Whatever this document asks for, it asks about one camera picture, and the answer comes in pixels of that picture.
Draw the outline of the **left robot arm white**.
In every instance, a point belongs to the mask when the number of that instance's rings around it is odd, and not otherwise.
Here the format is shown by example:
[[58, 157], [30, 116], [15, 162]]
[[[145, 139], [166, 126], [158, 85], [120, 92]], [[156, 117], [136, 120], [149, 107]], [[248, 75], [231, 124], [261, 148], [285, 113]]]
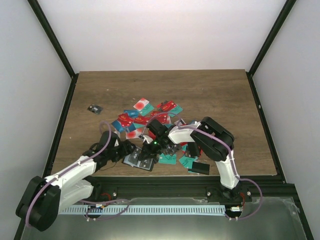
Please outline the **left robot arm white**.
[[115, 132], [103, 132], [99, 142], [91, 145], [71, 165], [46, 177], [33, 177], [17, 205], [16, 216], [27, 226], [43, 232], [71, 205], [87, 199], [97, 202], [102, 189], [92, 174], [108, 162], [124, 159], [135, 148], [129, 140], [120, 140]]

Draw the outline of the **black leather card holder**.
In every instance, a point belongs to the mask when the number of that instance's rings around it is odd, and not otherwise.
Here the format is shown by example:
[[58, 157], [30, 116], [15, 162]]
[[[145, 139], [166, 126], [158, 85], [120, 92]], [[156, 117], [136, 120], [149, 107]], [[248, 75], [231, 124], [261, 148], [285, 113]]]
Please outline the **black leather card holder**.
[[140, 147], [135, 147], [133, 152], [122, 160], [122, 163], [133, 168], [151, 172], [158, 159], [156, 157], [149, 157], [143, 160], [139, 159], [141, 150]]

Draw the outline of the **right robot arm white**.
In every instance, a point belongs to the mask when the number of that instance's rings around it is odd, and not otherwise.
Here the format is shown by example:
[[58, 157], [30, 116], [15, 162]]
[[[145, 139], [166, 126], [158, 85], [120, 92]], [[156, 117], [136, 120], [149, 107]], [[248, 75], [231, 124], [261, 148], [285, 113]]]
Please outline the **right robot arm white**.
[[159, 155], [166, 147], [187, 143], [192, 157], [204, 153], [216, 162], [223, 198], [232, 202], [240, 196], [239, 175], [231, 164], [235, 137], [218, 122], [206, 116], [192, 124], [167, 127], [153, 119], [146, 128], [154, 134], [155, 139], [143, 137], [139, 160]]

